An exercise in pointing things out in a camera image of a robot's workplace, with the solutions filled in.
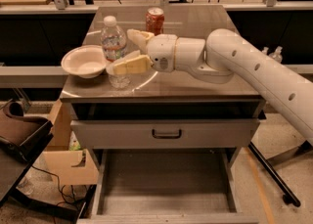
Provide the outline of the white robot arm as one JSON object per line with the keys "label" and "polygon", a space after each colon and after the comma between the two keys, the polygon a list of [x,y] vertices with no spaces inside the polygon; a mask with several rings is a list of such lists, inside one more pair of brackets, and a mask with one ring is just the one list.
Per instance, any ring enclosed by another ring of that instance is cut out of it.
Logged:
{"label": "white robot arm", "polygon": [[109,64],[108,74],[143,73],[151,68],[178,70],[217,84],[237,74],[313,144],[313,83],[266,56],[236,32],[215,29],[206,39],[155,36],[135,29],[127,34],[139,49]]}

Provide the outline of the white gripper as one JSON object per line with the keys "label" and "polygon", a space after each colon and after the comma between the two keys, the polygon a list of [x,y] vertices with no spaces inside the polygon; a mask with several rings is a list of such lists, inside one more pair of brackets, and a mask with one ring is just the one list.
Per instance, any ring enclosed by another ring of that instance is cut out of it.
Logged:
{"label": "white gripper", "polygon": [[106,67],[110,75],[138,74],[153,69],[160,72],[174,71],[174,53],[178,37],[173,34],[155,36],[137,29],[127,30],[128,39],[139,47]]}

